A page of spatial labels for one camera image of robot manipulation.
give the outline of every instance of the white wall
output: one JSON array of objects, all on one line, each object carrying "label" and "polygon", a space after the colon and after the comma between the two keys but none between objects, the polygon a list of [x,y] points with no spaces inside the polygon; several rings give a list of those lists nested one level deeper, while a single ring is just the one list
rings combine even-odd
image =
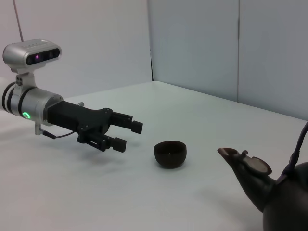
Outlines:
[{"label": "white wall", "polygon": [[40,88],[81,95],[152,81],[146,0],[16,0],[24,40],[62,47]]},{"label": "white wall", "polygon": [[13,1],[0,0],[0,77],[6,78],[10,82],[15,81],[16,75],[4,63],[2,52],[8,44],[20,41]]},{"label": "white wall", "polygon": [[242,0],[239,102],[308,120],[308,1]]},{"label": "white wall", "polygon": [[238,0],[149,0],[154,80],[237,100]]}]

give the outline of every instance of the teapot handle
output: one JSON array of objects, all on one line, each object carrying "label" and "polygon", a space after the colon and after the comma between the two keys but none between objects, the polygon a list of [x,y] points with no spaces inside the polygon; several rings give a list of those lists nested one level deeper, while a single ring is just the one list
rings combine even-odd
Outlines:
[{"label": "teapot handle", "polygon": [[300,136],[298,138],[296,147],[295,147],[295,151],[293,152],[289,164],[284,168],[281,176],[278,178],[277,180],[277,184],[279,184],[280,182],[282,182],[287,175],[292,172],[295,168],[295,165],[297,164],[298,158],[299,158],[299,152],[300,152],[300,148],[302,147],[305,135],[308,131],[308,122],[306,123],[306,125],[304,126],[302,132],[300,133]]}]

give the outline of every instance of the dark brown teapot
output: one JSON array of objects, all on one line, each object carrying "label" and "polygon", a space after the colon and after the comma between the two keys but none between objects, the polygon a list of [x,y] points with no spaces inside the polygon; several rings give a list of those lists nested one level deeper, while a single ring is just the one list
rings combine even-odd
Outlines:
[{"label": "dark brown teapot", "polygon": [[288,166],[278,180],[268,175],[263,160],[239,154],[231,148],[218,152],[233,169],[244,192],[263,213],[264,231],[308,231],[308,162],[296,165],[308,123],[305,125]]}]

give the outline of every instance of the tabletop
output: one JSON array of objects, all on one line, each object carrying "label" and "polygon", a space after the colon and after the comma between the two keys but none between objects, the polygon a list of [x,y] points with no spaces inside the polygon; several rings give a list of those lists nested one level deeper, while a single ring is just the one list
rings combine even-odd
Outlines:
[{"label": "tabletop", "polygon": [[[34,123],[0,112],[2,231],[262,231],[219,147],[248,150],[278,178],[305,121],[161,82],[67,99],[109,107],[143,123],[142,134],[110,127],[124,153],[34,135]],[[45,127],[55,135],[67,131]],[[187,145],[177,169],[161,168],[153,147]],[[304,142],[299,163],[308,161]]]}]

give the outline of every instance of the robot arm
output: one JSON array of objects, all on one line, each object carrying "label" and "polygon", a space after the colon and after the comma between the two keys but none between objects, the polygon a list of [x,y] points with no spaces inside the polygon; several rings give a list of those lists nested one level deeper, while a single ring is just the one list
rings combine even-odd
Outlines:
[{"label": "robot arm", "polygon": [[102,152],[110,147],[124,152],[126,141],[108,137],[105,133],[110,125],[115,125],[141,134],[142,123],[132,121],[132,116],[113,112],[110,108],[91,110],[81,104],[68,103],[62,96],[36,86],[34,70],[58,60],[61,54],[59,46],[42,39],[8,45],[4,49],[3,60],[18,75],[16,81],[6,87],[1,83],[2,108],[34,121],[36,135],[60,138],[41,129],[41,124],[57,125],[78,133],[79,143],[86,143]]},{"label": "robot arm", "polygon": [[113,147],[124,152],[126,141],[105,135],[110,125],[128,128],[141,134],[142,123],[132,121],[132,116],[115,113],[110,108],[91,110],[82,106],[59,102],[47,110],[47,122],[78,133],[77,141],[86,143],[101,151]]}]

